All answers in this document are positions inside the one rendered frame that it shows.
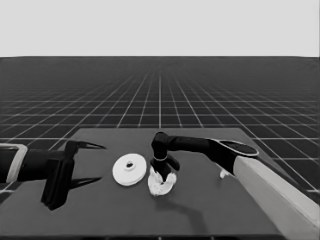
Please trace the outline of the white round carrier with pins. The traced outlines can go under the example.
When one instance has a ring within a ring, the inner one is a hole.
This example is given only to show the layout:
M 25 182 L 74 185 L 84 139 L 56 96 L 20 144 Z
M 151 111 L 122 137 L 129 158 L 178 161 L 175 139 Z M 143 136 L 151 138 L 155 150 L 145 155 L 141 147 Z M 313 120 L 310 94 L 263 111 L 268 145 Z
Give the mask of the white round carrier with pins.
M 170 191 L 166 190 L 165 182 L 162 182 L 161 176 L 160 176 L 160 180 L 161 180 L 160 184 L 154 184 L 154 185 L 148 184 L 149 191 L 153 196 L 163 196 L 168 194 L 172 190 L 172 189 Z

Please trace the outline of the small white toothed gear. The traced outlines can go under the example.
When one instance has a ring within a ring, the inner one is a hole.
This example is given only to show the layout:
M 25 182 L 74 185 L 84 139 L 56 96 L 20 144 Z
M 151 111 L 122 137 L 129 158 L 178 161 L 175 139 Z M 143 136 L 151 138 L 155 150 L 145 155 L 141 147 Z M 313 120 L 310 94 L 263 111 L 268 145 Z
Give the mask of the small white toothed gear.
M 170 173 L 167 176 L 167 179 L 165 181 L 166 190 L 170 191 L 176 182 L 177 182 L 177 175 L 175 173 Z
M 149 170 L 149 176 L 148 176 L 148 184 L 154 185 L 154 184 L 160 184 L 160 175 L 154 170 L 153 167 Z

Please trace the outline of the large thick white disc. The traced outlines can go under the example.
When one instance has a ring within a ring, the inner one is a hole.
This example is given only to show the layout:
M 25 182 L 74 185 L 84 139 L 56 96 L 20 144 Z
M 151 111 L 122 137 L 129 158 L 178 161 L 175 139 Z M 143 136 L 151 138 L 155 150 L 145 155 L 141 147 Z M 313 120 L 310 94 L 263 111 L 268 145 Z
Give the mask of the large thick white disc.
M 113 165 L 112 176 L 122 186 L 132 186 L 138 183 L 146 174 L 145 158 L 137 153 L 121 156 Z

